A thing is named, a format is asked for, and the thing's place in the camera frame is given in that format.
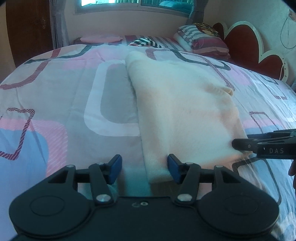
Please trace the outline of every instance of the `wall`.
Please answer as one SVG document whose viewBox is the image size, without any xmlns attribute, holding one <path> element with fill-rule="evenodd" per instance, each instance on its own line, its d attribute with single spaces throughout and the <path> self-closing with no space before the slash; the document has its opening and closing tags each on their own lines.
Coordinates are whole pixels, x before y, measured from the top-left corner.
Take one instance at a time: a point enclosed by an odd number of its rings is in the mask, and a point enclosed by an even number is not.
<svg viewBox="0 0 296 241">
<path fill-rule="evenodd" d="M 115 33 L 172 37 L 187 18 L 144 11 L 108 11 L 75 15 L 74 0 L 67 0 L 65 18 L 69 40 L 84 34 Z"/>
<path fill-rule="evenodd" d="M 5 4 L 0 6 L 0 82 L 15 70 L 6 27 Z"/>
<path fill-rule="evenodd" d="M 260 32 L 265 51 L 281 52 L 289 64 L 287 84 L 292 84 L 296 73 L 296 48 L 285 49 L 280 41 L 281 28 L 288 16 L 288 6 L 281 0 L 219 0 L 219 14 L 205 17 L 210 24 L 219 20 L 228 27 L 238 21 L 248 21 Z M 296 44 L 296 22 L 288 20 L 284 26 L 282 40 L 292 47 Z"/>
<path fill-rule="evenodd" d="M 204 12 L 203 22 L 207 23 L 210 26 L 213 26 L 217 23 L 217 18 L 219 16 L 220 5 L 222 0 L 209 0 Z"/>
</svg>

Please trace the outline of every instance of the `pillow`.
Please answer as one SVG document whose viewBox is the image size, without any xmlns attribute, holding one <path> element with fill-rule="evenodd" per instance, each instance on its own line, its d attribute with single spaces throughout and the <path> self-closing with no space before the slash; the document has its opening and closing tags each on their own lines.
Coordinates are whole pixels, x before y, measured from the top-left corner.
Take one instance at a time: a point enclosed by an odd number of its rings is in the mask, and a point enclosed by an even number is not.
<svg viewBox="0 0 296 241">
<path fill-rule="evenodd" d="M 122 37 L 114 34 L 96 34 L 86 35 L 80 38 L 82 43 L 99 44 L 99 43 L 112 43 L 123 40 Z"/>
<path fill-rule="evenodd" d="M 205 23 L 194 23 L 193 25 L 195 25 L 199 31 L 205 34 L 208 34 L 214 37 L 220 37 L 219 33 L 215 29 L 213 29 L 210 25 L 207 25 Z"/>
<path fill-rule="evenodd" d="M 154 48 L 164 48 L 160 44 L 156 43 L 155 41 L 149 38 L 140 38 L 137 39 L 129 44 L 130 46 L 145 46 L 145 47 L 154 47 Z"/>
<path fill-rule="evenodd" d="M 217 56 L 226 61 L 230 58 L 229 49 L 222 39 L 199 31 L 195 25 L 181 26 L 177 33 L 195 54 L 209 57 Z"/>
<path fill-rule="evenodd" d="M 180 46 L 183 49 L 185 49 L 186 52 L 193 53 L 192 48 L 189 46 L 189 44 L 186 43 L 186 41 L 178 33 L 175 33 L 173 38 L 177 41 L 178 44 L 180 44 Z"/>
</svg>

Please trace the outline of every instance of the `white towel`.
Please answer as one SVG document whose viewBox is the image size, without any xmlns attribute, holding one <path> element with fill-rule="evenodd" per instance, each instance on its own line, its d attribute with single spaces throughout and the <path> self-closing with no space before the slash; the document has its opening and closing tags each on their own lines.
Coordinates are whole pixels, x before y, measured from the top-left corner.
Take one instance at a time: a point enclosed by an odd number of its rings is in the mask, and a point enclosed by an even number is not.
<svg viewBox="0 0 296 241">
<path fill-rule="evenodd" d="M 126 58 L 136 92 L 144 161 L 150 183 L 172 180 L 167 156 L 213 168 L 243 157 L 235 138 L 247 138 L 233 90 L 197 64 L 155 61 L 141 52 Z"/>
</svg>

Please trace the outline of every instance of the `bedsheet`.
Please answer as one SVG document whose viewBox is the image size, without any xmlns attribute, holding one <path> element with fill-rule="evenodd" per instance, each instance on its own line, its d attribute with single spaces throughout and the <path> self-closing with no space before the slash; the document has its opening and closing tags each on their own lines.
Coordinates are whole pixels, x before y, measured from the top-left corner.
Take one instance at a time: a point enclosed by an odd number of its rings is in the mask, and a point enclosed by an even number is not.
<svg viewBox="0 0 296 241">
<path fill-rule="evenodd" d="M 172 38 L 152 37 L 152 36 L 143 36 L 143 35 L 125 35 L 125 36 L 122 36 L 122 38 L 123 38 L 123 40 L 117 41 L 117 42 L 87 44 L 87 45 L 90 45 L 90 46 L 100 46 L 103 44 L 105 44 L 105 45 L 129 45 L 131 42 L 133 42 L 137 39 L 149 38 L 165 48 L 175 49 L 178 51 L 185 51 L 185 49 L 183 47 L 181 47 L 180 44 L 175 39 L 172 39 Z M 74 44 L 84 44 L 84 43 L 82 43 L 80 38 L 78 38 L 78 39 L 74 40 Z"/>
<path fill-rule="evenodd" d="M 121 154 L 123 168 L 110 187 L 119 195 L 165 196 L 177 191 L 173 182 L 147 181 L 136 97 L 124 61 L 130 51 L 215 72 L 233 89 L 247 134 L 296 128 L 296 96 L 285 83 L 223 61 L 124 45 L 71 45 L 39 55 L 0 84 L 1 241 L 15 235 L 8 216 L 11 201 L 68 164 L 87 168 Z M 229 167 L 277 201 L 280 217 L 273 235 L 285 241 L 296 239 L 291 162 L 251 155 Z M 78 190 L 90 198 L 89 185 L 79 185 Z"/>
</svg>

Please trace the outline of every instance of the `wooden door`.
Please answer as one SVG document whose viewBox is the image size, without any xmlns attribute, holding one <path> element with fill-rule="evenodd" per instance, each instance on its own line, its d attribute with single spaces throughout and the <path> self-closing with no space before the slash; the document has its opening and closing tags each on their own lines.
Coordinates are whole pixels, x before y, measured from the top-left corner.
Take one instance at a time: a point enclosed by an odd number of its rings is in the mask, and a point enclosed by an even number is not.
<svg viewBox="0 0 296 241">
<path fill-rule="evenodd" d="M 53 49 L 49 0 L 7 0 L 6 22 L 16 67 Z"/>
</svg>

